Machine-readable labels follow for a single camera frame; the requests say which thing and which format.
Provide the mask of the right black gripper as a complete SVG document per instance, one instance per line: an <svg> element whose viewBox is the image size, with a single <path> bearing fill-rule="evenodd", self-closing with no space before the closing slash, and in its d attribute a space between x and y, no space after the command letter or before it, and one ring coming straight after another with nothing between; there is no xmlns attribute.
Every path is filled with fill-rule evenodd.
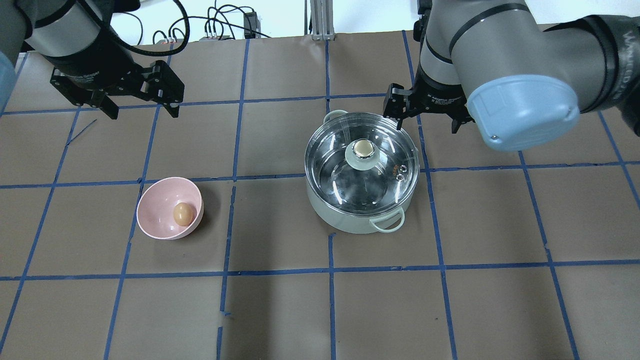
<svg viewBox="0 0 640 360"><path fill-rule="evenodd" d="M451 133L457 134L462 125L473 120L466 103L461 84L438 82L419 67L411 88L389 84L382 105L382 116L396 121L396 129L402 130L403 121L413 117L412 111L418 114L446 114L452 119Z"/></svg>

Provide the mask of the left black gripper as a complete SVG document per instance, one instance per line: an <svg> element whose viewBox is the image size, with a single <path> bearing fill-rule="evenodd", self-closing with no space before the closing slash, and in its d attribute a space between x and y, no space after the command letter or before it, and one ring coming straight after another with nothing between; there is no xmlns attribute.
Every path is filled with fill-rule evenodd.
<svg viewBox="0 0 640 360"><path fill-rule="evenodd" d="M74 105L89 105L117 120L119 107L112 98L130 96L179 117L185 84L165 60L144 69L130 55L50 56L49 62L54 66L50 83Z"/></svg>

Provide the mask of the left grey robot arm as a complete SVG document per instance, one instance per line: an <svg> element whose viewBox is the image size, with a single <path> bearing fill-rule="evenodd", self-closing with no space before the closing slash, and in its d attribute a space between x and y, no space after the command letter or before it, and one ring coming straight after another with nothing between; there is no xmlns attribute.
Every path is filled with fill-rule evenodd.
<svg viewBox="0 0 640 360"><path fill-rule="evenodd" d="M161 105L173 118L185 84L163 59L186 48L149 51L126 43L111 27L114 14L138 10L139 0L3 0L1 2L1 106L18 82L19 53L35 50L53 65L50 84L71 104L117 119L113 97Z"/></svg>

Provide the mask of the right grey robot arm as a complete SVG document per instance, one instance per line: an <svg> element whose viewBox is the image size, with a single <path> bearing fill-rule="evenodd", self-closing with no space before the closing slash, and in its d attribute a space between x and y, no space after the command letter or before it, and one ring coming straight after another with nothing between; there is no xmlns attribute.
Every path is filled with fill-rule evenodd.
<svg viewBox="0 0 640 360"><path fill-rule="evenodd" d="M420 58L409 89L393 83L382 115L476 123L515 152L563 136L581 114L616 107L639 134L639 18L591 14L540 29L524 0L419 0Z"/></svg>

